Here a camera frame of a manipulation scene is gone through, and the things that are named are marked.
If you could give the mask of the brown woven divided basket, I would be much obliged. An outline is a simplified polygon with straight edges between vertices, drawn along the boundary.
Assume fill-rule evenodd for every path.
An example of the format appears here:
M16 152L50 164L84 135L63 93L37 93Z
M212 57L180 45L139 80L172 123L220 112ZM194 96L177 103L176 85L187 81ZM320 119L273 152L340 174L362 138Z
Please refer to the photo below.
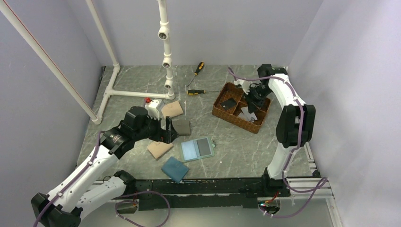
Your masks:
M230 108L229 110L225 110L221 106L221 103L231 97L237 102L237 105ZM239 118L238 115L241 113L241 108L247 106L244 98L244 92L242 89L236 88L233 83L227 82L221 89L216 101L213 104L212 115L233 125L236 125L246 131L257 134L263 123L265 122L270 104L271 100L269 98L266 98L262 108L254 112L258 118L258 120L254 122L247 122Z

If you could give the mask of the blue card holder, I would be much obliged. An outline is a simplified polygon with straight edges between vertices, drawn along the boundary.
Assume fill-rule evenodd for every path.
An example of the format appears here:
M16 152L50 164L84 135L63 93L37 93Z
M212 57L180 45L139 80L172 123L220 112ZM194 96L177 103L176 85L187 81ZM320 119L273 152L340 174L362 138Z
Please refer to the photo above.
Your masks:
M189 168L175 157L170 157L161 167L164 174L170 177L174 182L180 183L189 172Z

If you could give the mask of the black yellow screwdriver near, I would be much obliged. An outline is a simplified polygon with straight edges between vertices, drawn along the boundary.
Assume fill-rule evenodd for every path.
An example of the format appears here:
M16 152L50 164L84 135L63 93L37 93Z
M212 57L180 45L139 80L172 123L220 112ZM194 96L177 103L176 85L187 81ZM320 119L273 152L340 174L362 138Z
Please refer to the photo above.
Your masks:
M186 91L188 95L194 96L194 95L199 95L199 94L205 94L205 93L216 93L220 91L206 91L206 90L199 90L199 89L189 89Z

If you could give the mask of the aluminium front rail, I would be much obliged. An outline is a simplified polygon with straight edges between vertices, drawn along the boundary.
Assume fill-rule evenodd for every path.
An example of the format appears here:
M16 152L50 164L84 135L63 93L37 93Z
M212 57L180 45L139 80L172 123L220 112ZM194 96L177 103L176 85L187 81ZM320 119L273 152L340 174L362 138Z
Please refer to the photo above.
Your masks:
M287 182L290 187L293 189L296 189L298 191L307 191L314 189L318 183L321 184L323 183L322 178L287 178ZM312 192L296 192L294 190L290 190L291 193L291 198L294 199L307 199ZM330 186L329 181L327 180L324 185L320 188L317 189L314 193L313 199L328 199L328 198L334 198L333 192Z

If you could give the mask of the white VIP credit card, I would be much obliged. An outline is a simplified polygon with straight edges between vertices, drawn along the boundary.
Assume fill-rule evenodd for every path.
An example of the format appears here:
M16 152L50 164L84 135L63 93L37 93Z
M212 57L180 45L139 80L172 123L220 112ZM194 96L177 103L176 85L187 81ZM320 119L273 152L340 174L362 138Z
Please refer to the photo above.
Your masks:
M241 118L241 119L243 119L243 120L245 120L245 121L247 121L247 122L251 121L251 119L249 118L249 116L246 115L246 114L244 114L244 113L240 113L240 114L238 115L238 117Z

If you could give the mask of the grey card holder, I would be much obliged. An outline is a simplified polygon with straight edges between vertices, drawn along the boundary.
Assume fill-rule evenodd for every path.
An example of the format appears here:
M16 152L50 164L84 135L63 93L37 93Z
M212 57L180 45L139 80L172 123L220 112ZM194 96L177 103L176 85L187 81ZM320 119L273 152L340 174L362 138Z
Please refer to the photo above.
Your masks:
M191 126L189 120L174 120L173 127L179 136L188 136L191 134Z

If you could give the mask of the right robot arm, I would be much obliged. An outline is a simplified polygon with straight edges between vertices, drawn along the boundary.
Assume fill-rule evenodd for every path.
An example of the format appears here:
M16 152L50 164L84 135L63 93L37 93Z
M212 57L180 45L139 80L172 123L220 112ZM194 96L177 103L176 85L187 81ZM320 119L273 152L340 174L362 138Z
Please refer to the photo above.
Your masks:
M262 64L257 69L259 83L251 83L245 90L249 112L261 109L267 95L273 93L281 107L276 126L278 146L273 160L267 166L268 179L261 182L261 192L274 195L287 176L294 153L312 138L316 108L308 105L292 86L283 67Z

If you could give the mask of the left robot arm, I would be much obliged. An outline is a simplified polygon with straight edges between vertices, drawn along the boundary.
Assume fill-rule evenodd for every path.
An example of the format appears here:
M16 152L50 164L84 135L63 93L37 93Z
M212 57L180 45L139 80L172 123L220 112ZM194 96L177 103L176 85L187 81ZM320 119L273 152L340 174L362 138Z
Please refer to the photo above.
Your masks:
M148 114L147 109L133 106L120 123L99 132L93 151L61 184L48 193L37 193L31 199L36 217L34 226L77 227L92 211L113 198L131 198L136 195L154 193L145 190L126 171L116 172L108 181L90 190L89 187L110 166L117 163L135 143L150 139L171 143L178 138L169 116L166 127L161 127L161 118Z

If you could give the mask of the beige card holder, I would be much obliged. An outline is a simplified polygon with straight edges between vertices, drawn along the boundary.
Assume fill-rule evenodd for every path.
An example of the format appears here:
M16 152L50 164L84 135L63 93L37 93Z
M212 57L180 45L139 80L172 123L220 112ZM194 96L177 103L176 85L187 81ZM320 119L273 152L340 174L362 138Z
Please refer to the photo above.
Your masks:
M164 105L161 111L164 118L176 117L183 114L183 109L179 101L175 101Z
M163 142L152 142L147 146L148 152L152 155L154 159L159 159L166 152L173 148L172 143L163 143Z

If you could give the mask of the dark grey credit card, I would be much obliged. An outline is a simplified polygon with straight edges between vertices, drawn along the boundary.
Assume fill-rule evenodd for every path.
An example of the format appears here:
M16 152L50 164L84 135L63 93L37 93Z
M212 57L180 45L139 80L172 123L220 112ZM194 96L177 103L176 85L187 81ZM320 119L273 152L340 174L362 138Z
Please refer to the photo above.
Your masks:
M211 152L208 138L199 139L196 141L196 143L198 146L198 151L199 151L200 157L211 155L212 152Z

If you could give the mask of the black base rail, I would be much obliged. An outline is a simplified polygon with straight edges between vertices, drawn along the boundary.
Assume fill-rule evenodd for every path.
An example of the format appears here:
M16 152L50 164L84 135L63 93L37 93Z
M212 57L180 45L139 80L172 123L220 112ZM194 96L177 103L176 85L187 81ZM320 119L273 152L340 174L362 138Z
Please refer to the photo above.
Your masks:
M266 176L240 178L137 180L118 199L137 199L139 210L164 208L242 207L254 209L273 197L287 198L289 189Z

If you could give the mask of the green card holder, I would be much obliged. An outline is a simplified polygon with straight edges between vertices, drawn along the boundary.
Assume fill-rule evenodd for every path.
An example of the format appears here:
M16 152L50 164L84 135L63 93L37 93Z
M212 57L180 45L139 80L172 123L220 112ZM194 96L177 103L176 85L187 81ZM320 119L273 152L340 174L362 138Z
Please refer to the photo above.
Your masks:
M189 140L189 141L185 141L185 142L181 143L182 160L184 162L190 162L190 161L214 156L215 155L214 148L215 148L216 144L210 138L208 138L208 139L209 139L209 145L210 145L211 152L212 152L211 155L200 157L199 151L198 151L198 146L196 143L196 141L199 139L194 139L194 140Z

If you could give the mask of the black yellow screwdriver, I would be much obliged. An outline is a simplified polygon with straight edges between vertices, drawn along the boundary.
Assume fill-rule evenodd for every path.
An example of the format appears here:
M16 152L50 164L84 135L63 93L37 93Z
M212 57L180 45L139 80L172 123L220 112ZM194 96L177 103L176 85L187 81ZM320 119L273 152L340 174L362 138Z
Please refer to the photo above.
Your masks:
M195 72L194 72L194 74L193 74L193 77L192 77L192 79L190 80L190 82L187 84L187 86L189 86L193 81L194 81L194 79L195 79L195 77L201 72L201 70L204 68L204 65L205 65L205 63L203 62L203 61L201 61L199 64L198 64L198 66L197 66L197 68L196 68L196 70L195 70Z
M194 96L194 95L199 95L199 94L205 94L205 93L216 93L220 91L206 91L206 90L199 90L199 89L189 89L186 91L188 95Z

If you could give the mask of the beige card holder far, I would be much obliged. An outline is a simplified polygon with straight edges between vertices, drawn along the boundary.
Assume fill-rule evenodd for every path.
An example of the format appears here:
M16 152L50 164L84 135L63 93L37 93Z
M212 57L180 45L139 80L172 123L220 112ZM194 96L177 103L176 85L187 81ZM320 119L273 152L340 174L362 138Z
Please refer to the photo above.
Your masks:
M175 101L164 105L161 111L164 118L176 117L183 114L183 109L179 101Z

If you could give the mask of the white PVC pipe frame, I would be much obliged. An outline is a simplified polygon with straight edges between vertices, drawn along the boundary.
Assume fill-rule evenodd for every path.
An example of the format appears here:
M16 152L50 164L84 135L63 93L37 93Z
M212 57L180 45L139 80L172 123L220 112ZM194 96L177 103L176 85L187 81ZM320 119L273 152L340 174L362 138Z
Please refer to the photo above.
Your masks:
M100 63L87 36L65 0L3 0L0 3L0 126L44 126L61 122L99 124L110 96L146 97L117 91L120 65L105 34L94 2L90 16L113 61L112 78L100 109L93 112L89 96L96 92Z

